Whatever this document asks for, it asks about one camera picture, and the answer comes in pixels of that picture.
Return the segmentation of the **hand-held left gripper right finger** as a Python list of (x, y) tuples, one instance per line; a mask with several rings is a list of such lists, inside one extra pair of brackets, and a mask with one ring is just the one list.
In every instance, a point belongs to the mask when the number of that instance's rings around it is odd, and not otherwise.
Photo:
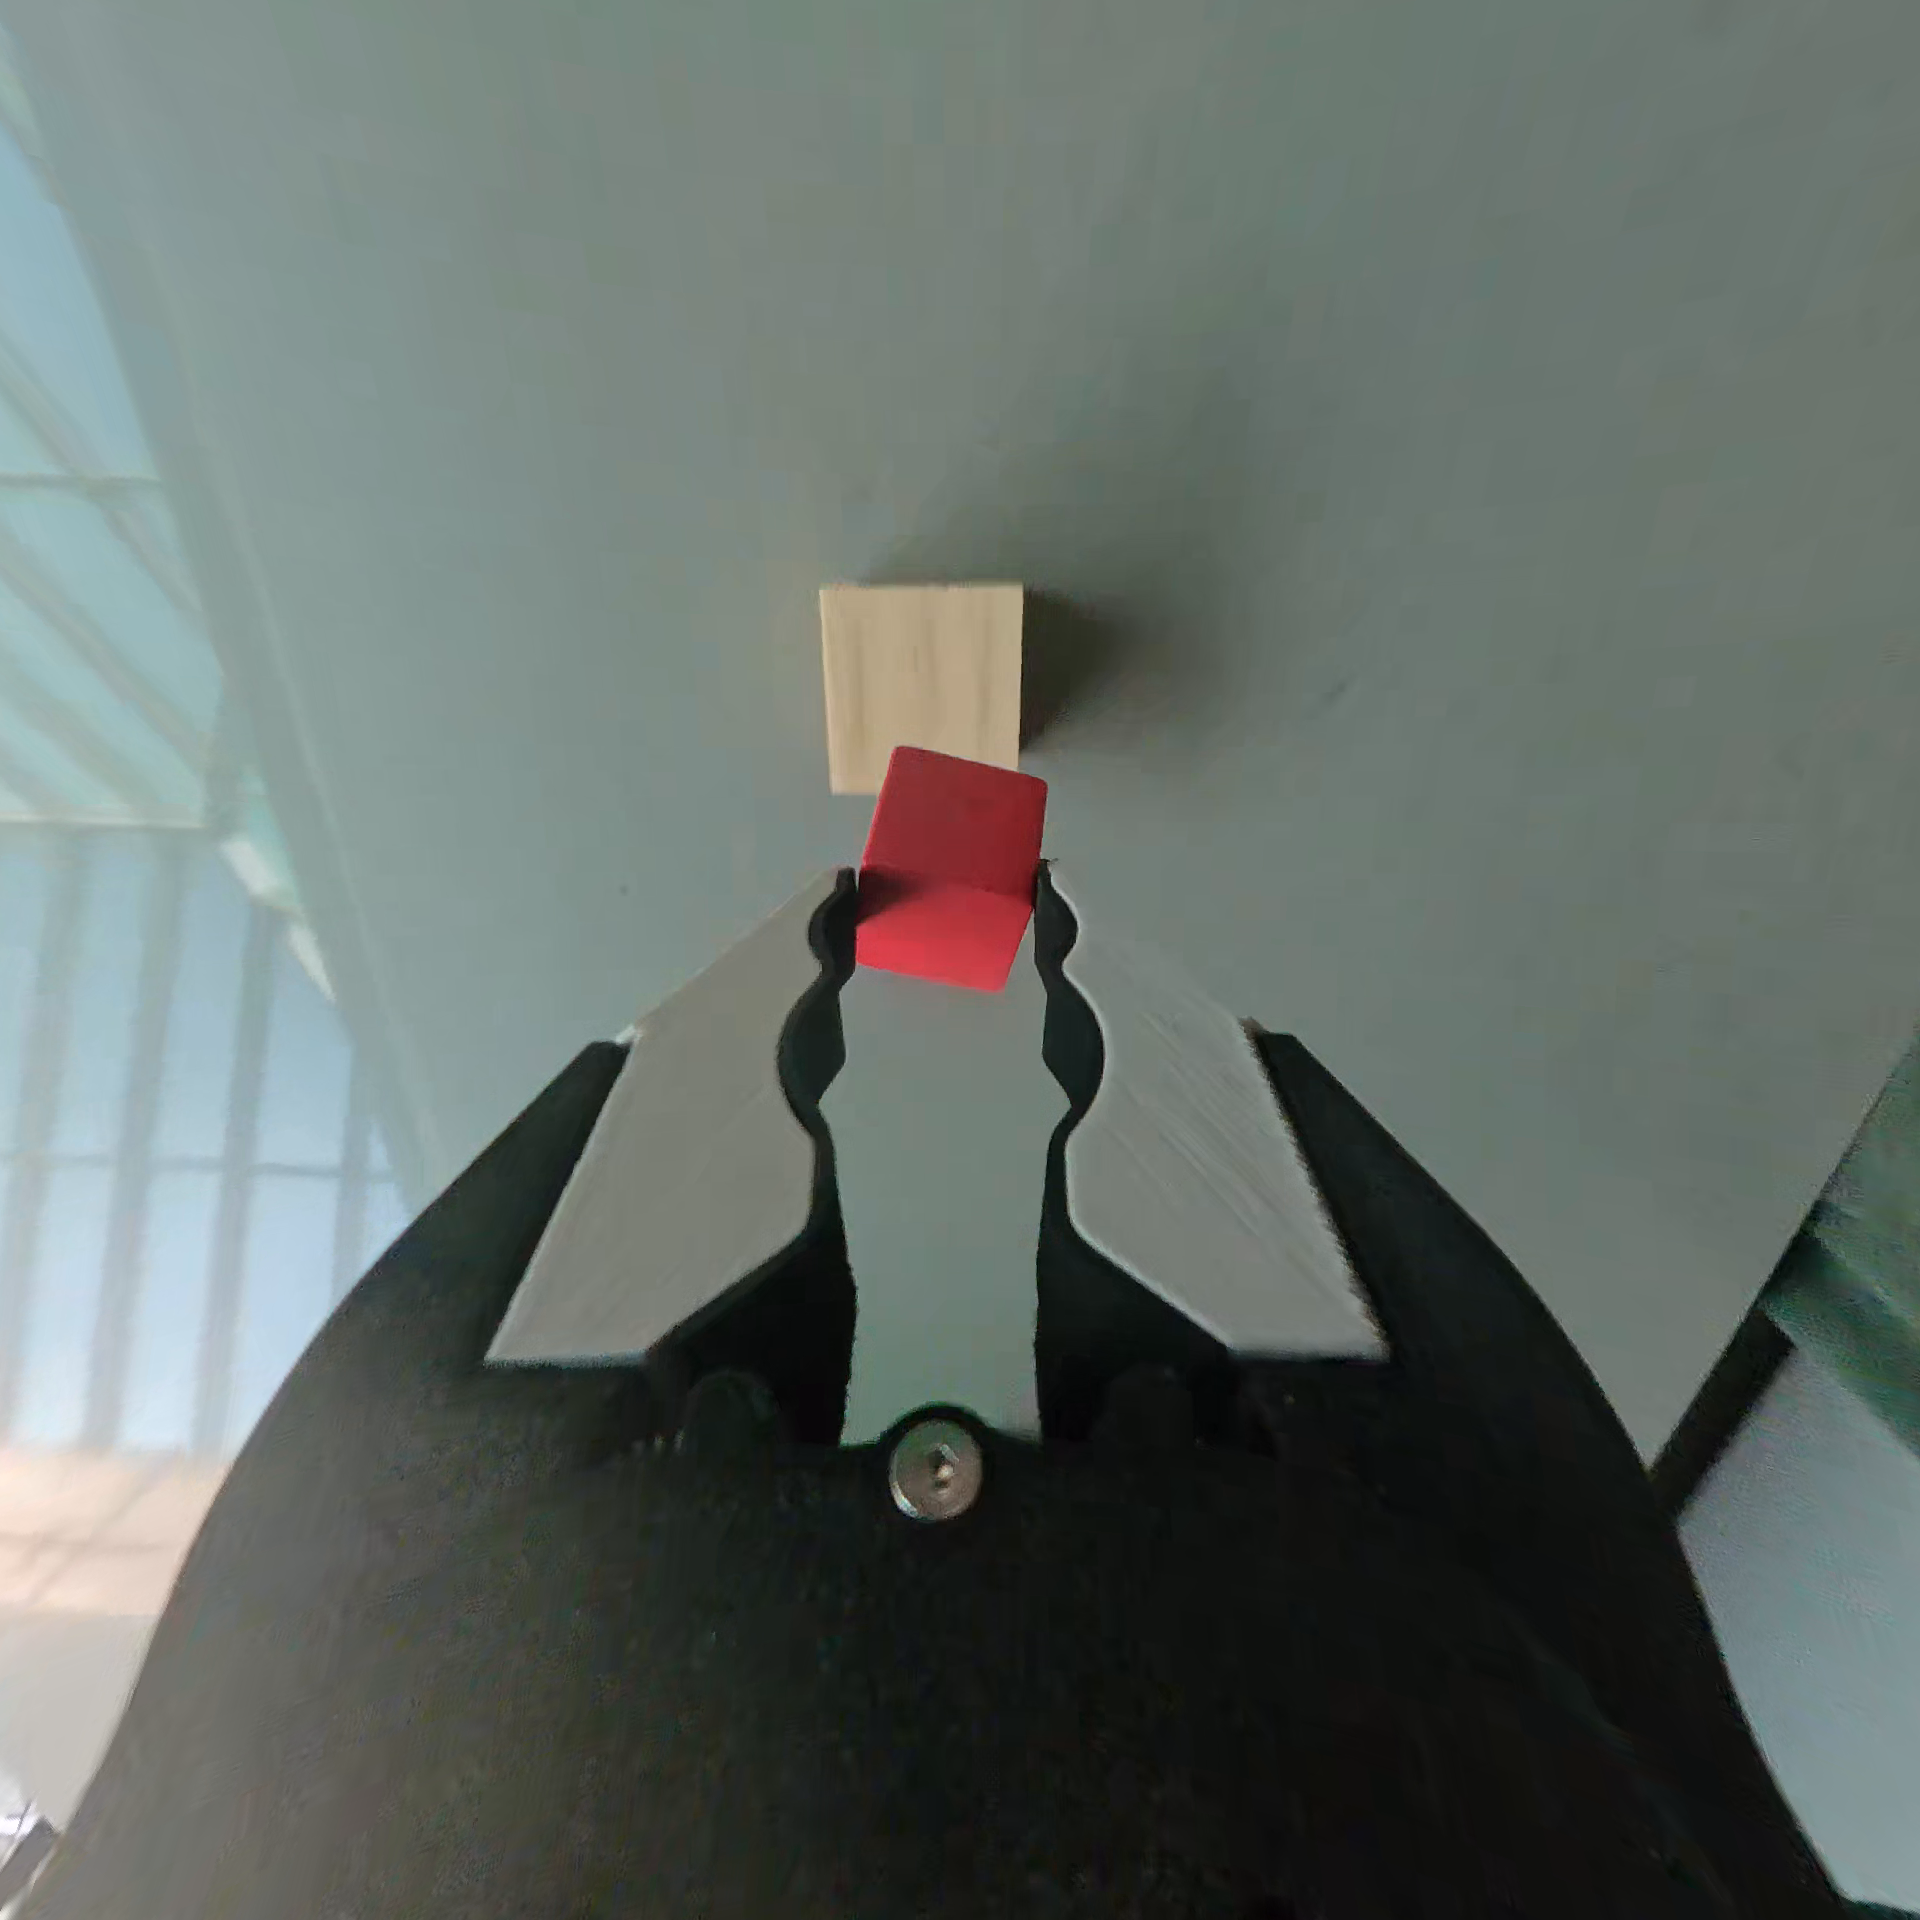
[(1132, 1375), (1238, 1443), (1279, 1368), (1385, 1368), (1386, 1334), (1256, 1037), (1042, 860), (1044, 1145), (1036, 1381), (1049, 1443), (1086, 1443)]

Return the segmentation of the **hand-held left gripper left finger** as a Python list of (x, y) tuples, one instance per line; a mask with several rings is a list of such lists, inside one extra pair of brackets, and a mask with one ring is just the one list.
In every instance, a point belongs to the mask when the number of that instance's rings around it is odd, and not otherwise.
[(739, 1370), (796, 1443), (843, 1439), (854, 1279), (822, 1093), (854, 905), (848, 869), (815, 875), (634, 1022), (492, 1364), (634, 1360), (669, 1408)]

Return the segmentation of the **red wooden cube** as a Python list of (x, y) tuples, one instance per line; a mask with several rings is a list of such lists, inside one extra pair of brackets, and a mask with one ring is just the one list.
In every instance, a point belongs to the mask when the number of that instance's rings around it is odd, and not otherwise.
[(854, 965), (1001, 991), (1036, 909), (1044, 799), (1042, 777), (893, 747), (857, 860)]

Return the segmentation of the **large plain wooden cube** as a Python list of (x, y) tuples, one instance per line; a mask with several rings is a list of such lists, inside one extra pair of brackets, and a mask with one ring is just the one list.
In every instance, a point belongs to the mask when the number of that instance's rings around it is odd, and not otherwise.
[(818, 588), (828, 792), (877, 792), (893, 747), (1014, 769), (1020, 585)]

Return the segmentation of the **person's green clothing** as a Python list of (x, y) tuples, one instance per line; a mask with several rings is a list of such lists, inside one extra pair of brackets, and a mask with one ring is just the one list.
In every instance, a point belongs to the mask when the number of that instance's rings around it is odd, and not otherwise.
[(1916, 1047), (1793, 1235), (1764, 1309), (1916, 1454)]

